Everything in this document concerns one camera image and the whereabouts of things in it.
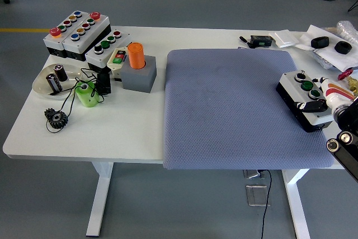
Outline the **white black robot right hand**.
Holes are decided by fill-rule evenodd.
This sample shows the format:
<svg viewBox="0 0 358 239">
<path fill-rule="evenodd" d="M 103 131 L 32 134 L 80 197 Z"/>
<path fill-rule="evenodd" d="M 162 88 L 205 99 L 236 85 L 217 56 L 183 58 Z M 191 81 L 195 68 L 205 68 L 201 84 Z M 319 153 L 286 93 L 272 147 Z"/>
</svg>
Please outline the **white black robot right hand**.
<svg viewBox="0 0 358 239">
<path fill-rule="evenodd" d="M 340 107 L 350 106 L 355 99 L 354 94 L 342 88 L 339 84 L 328 78 L 315 78 L 313 82 L 323 92 L 323 99 L 309 102 L 294 102 L 294 106 L 304 113 L 324 112 L 328 108 L 334 113 Z"/>
</svg>

